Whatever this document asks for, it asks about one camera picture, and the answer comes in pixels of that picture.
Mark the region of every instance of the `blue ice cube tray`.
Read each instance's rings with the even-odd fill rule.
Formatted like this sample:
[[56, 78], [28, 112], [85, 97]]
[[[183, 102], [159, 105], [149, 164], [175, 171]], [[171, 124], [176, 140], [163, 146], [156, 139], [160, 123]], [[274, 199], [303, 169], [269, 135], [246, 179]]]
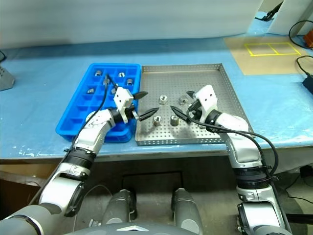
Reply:
[[[101, 75], [97, 76], [96, 71], [101, 71]], [[121, 72], [125, 74], [124, 77], [119, 76]], [[72, 141], [78, 134], [80, 128], [86, 121], [87, 115], [97, 110], [102, 101], [104, 95], [103, 81], [106, 74], [109, 74], [115, 83], [128, 89], [132, 94], [139, 92], [141, 75], [141, 66], [139, 64], [91, 64], [56, 127], [57, 134], [68, 141]], [[127, 84], [128, 79], [133, 81], [132, 85]], [[94, 90], [92, 94], [88, 93], [90, 89]], [[106, 100], [101, 109], [116, 107], [113, 100], [114, 94], [112, 93], [112, 89], [113, 84], [110, 83], [108, 85]], [[134, 105], [137, 110], [138, 102], [135, 100]], [[131, 120], [127, 124], [117, 123], [116, 126], [107, 133], [105, 142], [129, 141], [135, 131], [135, 125], [135, 120]]]

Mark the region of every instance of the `cardboard sheet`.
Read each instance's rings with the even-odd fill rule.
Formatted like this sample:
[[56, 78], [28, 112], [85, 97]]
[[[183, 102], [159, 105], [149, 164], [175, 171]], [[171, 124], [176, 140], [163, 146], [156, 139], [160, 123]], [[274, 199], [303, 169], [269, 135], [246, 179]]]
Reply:
[[295, 60], [307, 55], [288, 37], [234, 37], [224, 41], [244, 75], [300, 73]]

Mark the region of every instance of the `metal nut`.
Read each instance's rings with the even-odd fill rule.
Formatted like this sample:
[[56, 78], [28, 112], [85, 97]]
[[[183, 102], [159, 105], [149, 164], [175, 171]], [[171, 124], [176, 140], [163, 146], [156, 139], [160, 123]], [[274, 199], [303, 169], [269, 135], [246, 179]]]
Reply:
[[94, 73], [95, 76], [101, 76], [102, 75], [102, 71], [101, 70], [97, 70], [95, 73]]
[[185, 105], [186, 103], [188, 103], [188, 97], [186, 95], [182, 95], [181, 97], [179, 97], [178, 101], [180, 105]]
[[171, 121], [170, 121], [172, 126], [178, 126], [179, 125], [179, 117], [176, 115], [171, 116]]
[[167, 96], [162, 94], [158, 100], [159, 104], [166, 104], [167, 102]]
[[132, 86], [133, 85], [133, 80], [132, 79], [127, 79], [127, 85]]
[[94, 88], [90, 88], [88, 91], [87, 91], [87, 94], [93, 94], [94, 93]]
[[152, 123], [154, 126], [160, 126], [162, 122], [162, 117], [161, 116], [154, 116]]

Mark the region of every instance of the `perforated metal tray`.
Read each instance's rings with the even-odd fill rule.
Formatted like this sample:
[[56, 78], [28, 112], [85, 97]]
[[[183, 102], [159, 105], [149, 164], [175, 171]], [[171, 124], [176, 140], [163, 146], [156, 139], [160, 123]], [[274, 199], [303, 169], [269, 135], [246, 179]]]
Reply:
[[[218, 109], [232, 115], [248, 119], [235, 94], [222, 64], [143, 66], [140, 90], [149, 94], [139, 101], [138, 111], [159, 107], [156, 115], [162, 117], [161, 126], [154, 126], [152, 118], [137, 122], [135, 140], [138, 145], [187, 144], [187, 143], [223, 143], [220, 136], [200, 129], [192, 123], [187, 125], [180, 120], [178, 126], [171, 126], [170, 117], [174, 115], [170, 105], [187, 111], [192, 98], [181, 106], [179, 97], [186, 91], [198, 91], [203, 86], [213, 86], [218, 98]], [[164, 94], [168, 101], [160, 105], [159, 97]]]

